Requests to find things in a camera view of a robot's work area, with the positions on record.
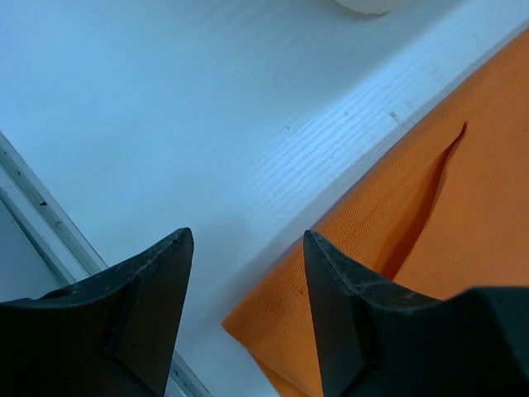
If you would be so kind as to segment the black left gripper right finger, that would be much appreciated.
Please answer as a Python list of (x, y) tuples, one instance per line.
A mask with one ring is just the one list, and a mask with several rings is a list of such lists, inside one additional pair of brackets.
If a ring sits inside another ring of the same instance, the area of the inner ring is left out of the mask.
[(528, 290), (433, 299), (306, 231), (304, 265), (326, 396), (525, 396)]

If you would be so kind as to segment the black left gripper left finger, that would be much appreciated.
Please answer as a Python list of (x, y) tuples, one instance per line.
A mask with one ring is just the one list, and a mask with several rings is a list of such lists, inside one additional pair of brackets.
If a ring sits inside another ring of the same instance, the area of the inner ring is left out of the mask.
[(163, 395), (192, 258), (180, 228), (85, 280), (2, 303), (2, 395)]

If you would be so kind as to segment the orange trousers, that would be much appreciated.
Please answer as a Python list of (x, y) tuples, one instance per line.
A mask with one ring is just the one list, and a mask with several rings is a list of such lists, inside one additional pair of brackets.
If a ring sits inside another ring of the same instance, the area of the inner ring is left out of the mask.
[[(407, 289), (528, 290), (528, 35), (421, 120), (314, 232)], [(303, 242), (223, 321), (282, 396), (326, 396)]]

